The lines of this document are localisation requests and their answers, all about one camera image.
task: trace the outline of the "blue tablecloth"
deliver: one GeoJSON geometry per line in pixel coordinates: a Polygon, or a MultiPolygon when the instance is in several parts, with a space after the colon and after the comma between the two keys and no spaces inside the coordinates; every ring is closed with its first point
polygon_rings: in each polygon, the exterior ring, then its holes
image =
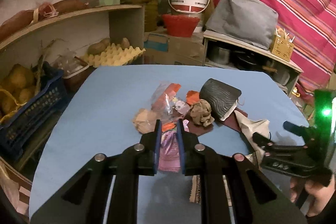
{"type": "MultiPolygon", "coordinates": [[[[239,106],[252,120],[270,120],[272,140],[281,144],[302,145],[303,140],[282,128],[288,120],[308,123],[292,101],[272,79],[261,72],[221,68],[169,65],[100,67],[86,80],[65,110],[45,146],[33,180],[30,216],[97,153],[121,153],[138,143],[139,133],[131,120],[163,81],[182,85],[178,96],[185,99],[189,90],[200,90],[209,78],[241,90],[239,106]]],[[[239,133],[214,126],[199,138],[217,153],[248,154],[239,133]]],[[[285,176],[267,173],[283,191],[288,191],[285,176]]],[[[138,223],[201,223],[201,207],[189,202],[191,177],[181,173],[159,172],[139,178],[138,223]]]]}

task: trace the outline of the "blue basket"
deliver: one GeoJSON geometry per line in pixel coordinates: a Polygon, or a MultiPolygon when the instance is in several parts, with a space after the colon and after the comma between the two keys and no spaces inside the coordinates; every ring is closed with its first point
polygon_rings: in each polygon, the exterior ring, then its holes
{"type": "Polygon", "coordinates": [[[23,153],[23,145],[45,120],[67,102],[63,70],[43,63],[42,90],[30,99],[4,124],[0,125],[0,151],[15,161],[23,153]]]}

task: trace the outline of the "red bucket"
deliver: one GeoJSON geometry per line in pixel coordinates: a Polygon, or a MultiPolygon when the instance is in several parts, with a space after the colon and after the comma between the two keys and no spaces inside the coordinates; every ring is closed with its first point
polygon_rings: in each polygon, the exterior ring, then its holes
{"type": "Polygon", "coordinates": [[[167,33],[173,37],[191,37],[200,21],[197,17],[183,15],[162,15],[163,22],[167,27],[167,33]]]}

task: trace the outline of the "yellow egg tray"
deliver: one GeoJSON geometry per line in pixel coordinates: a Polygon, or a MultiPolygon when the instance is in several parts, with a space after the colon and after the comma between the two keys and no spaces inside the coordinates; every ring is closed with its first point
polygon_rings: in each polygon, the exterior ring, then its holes
{"type": "Polygon", "coordinates": [[[140,50],[139,47],[133,48],[132,46],[123,50],[119,44],[115,45],[112,43],[101,54],[85,54],[81,59],[87,62],[89,66],[95,68],[99,66],[122,66],[132,63],[141,56],[144,51],[146,50],[140,50]]]}

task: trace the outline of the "green light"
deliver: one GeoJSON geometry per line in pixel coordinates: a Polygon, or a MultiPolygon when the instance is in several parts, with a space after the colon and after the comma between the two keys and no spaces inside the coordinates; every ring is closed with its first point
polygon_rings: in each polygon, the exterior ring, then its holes
{"type": "Polygon", "coordinates": [[[325,108],[322,110],[322,113],[324,116],[329,116],[331,113],[331,109],[330,108],[325,108]]]}

